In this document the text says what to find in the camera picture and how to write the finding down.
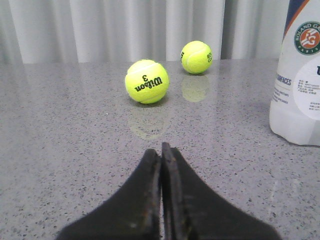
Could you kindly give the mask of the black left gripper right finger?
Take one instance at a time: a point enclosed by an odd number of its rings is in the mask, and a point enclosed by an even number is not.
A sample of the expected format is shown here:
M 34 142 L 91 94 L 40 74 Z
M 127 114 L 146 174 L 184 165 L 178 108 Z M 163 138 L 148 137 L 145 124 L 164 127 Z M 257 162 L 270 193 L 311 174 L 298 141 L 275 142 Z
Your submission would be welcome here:
M 279 240 L 269 224 L 214 192 L 180 151 L 162 144 L 162 199 L 167 240 Z

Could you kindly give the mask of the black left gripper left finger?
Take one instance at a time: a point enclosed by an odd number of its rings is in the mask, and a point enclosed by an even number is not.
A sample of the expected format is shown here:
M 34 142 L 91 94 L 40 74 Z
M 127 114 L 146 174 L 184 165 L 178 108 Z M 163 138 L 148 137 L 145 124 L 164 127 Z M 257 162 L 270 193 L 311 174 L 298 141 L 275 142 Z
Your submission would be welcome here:
M 66 226 L 59 240 L 160 239 L 161 158 L 145 151 L 139 165 L 101 206 Z

